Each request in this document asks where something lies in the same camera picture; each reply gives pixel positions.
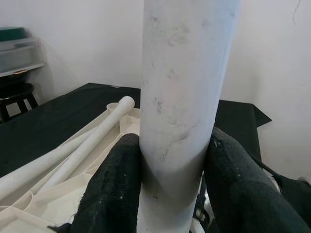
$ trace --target white plastic rod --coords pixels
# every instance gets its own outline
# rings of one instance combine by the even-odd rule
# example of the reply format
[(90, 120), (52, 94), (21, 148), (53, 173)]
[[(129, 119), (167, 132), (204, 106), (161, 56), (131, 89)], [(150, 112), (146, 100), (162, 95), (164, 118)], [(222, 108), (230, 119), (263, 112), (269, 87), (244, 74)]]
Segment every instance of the white plastic rod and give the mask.
[(9, 196), (26, 183), (48, 170), (74, 152), (81, 143), (93, 133), (94, 129), (77, 138), (60, 145), (54, 150), (42, 155), (24, 166), (0, 178), (0, 200)]
[(133, 109), (134, 100), (125, 96), (118, 106), (103, 120), (96, 130), (88, 137), (76, 151), (63, 163), (63, 165), (48, 179), (48, 181), (40, 188), (38, 193), (63, 182), (89, 155), (89, 153), (97, 146), (97, 144), (109, 133), (109, 131), (120, 121), (120, 119)]
[(145, 0), (141, 208), (152, 233), (188, 233), (240, 0)]

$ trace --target plastic storage bin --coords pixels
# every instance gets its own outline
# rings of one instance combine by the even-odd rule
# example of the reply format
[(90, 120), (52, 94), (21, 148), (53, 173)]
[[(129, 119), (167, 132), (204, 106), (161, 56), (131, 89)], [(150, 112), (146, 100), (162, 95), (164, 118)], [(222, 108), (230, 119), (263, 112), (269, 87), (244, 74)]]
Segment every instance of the plastic storage bin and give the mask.
[(0, 77), (43, 65), (35, 38), (0, 42)]

